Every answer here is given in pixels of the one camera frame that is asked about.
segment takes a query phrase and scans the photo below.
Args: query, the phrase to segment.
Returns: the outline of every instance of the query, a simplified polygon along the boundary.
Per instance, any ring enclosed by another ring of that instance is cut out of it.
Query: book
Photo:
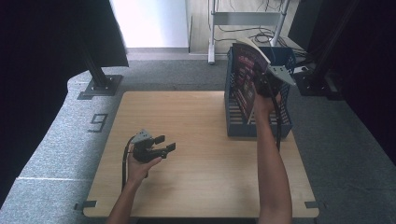
[[[248,38],[233,43],[233,96],[246,120],[251,123],[254,106],[254,81],[270,66],[265,54]]]

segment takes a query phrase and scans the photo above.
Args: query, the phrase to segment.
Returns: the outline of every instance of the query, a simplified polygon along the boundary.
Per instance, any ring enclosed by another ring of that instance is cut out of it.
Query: metal rack
[[[209,39],[208,62],[215,63],[215,25],[264,25],[275,26],[274,38],[271,46],[276,46],[286,18],[290,0],[285,0],[280,12],[217,12],[216,0],[212,0],[211,33]]]

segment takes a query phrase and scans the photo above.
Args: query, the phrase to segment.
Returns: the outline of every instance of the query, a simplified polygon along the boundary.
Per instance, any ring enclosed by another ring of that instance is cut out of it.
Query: gray carpet
[[[77,100],[91,77],[68,82],[69,93],[46,137],[15,181],[1,223],[104,223],[81,213],[125,91],[223,91],[226,61],[130,61],[104,68],[123,75],[113,97]],[[305,170],[318,202],[317,218],[293,223],[396,223],[396,168],[345,102],[302,97],[291,88],[288,109]],[[106,123],[92,124],[95,114]],[[229,219],[140,219],[138,223],[229,223]],[[236,219],[233,223],[252,223]]]

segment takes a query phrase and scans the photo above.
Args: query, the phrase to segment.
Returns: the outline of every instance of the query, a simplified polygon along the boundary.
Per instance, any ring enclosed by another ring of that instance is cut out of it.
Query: human arm
[[[106,221],[107,224],[128,223],[137,189],[140,187],[149,169],[158,164],[161,159],[162,158],[159,157],[148,163],[141,163],[137,161],[132,154],[128,156],[128,179],[120,197],[117,199],[113,209],[111,210]]]
[[[256,94],[254,115],[257,129],[257,163],[260,194],[260,224],[291,223],[291,196],[285,165],[276,148],[269,115],[271,98]]]

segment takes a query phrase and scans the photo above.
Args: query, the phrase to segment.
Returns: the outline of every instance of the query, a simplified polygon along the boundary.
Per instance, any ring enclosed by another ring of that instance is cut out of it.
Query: cable
[[[276,97],[274,96],[274,94],[272,93],[272,88],[271,88],[271,84],[268,81],[268,78],[266,75],[263,76],[264,81],[267,84],[267,88],[269,90],[270,96],[271,96],[271,100],[274,104],[274,108],[275,108],[275,113],[276,113],[276,147],[277,150],[280,150],[280,138],[281,138],[281,129],[282,129],[282,125],[281,125],[281,115],[280,115],[280,109],[279,109],[279,104],[276,101]]]
[[[214,40],[216,40],[216,41],[226,41],[226,40],[229,40],[229,41],[235,41],[236,39],[233,39],[233,38],[224,38],[224,39],[216,39],[216,38],[213,38]]]
[[[280,0],[280,5],[279,5],[279,10],[278,11],[282,10],[282,5],[283,5],[283,0]]]
[[[262,3],[257,7],[256,12],[259,11],[259,8],[264,4],[264,0],[262,0]]]
[[[293,50],[293,53],[294,53],[294,55],[295,55],[296,57],[306,58],[306,57],[308,56],[308,53],[307,53],[305,50],[303,50],[303,49],[296,49],[296,48],[289,47],[289,46],[286,44],[286,41],[285,41],[281,36],[280,36],[279,39],[278,39],[278,43],[279,43],[279,45],[282,46],[282,47],[287,47],[287,48],[292,49],[292,50]]]
[[[258,30],[260,27],[252,27],[252,28],[246,28],[246,29],[239,29],[239,30],[224,30],[218,25],[219,29],[222,32],[228,33],[228,32],[240,32],[240,31],[248,31],[248,30]]]
[[[268,10],[268,6],[270,5],[270,0],[267,0],[267,6],[265,7],[265,11]]]
[[[233,11],[235,11],[235,8],[233,8],[233,3],[231,2],[231,0],[230,0],[230,6],[233,9]]]
[[[274,37],[274,34],[275,34],[275,33],[274,33],[272,30],[267,29],[267,28],[262,28],[261,26],[260,26],[259,28],[260,28],[260,29],[259,29],[260,32],[254,36],[254,40],[255,40],[256,42],[262,43],[262,44],[265,44],[265,43],[270,42],[270,37]],[[261,40],[259,39],[259,36],[265,36],[265,37],[267,37],[267,40],[261,41]]]
[[[124,154],[122,156],[122,182],[121,182],[121,191],[123,190],[125,183],[126,183],[126,162],[127,162],[127,155],[128,155],[128,149],[129,145],[131,144],[132,140],[134,139],[134,136],[129,139],[128,143],[125,146],[124,149]]]

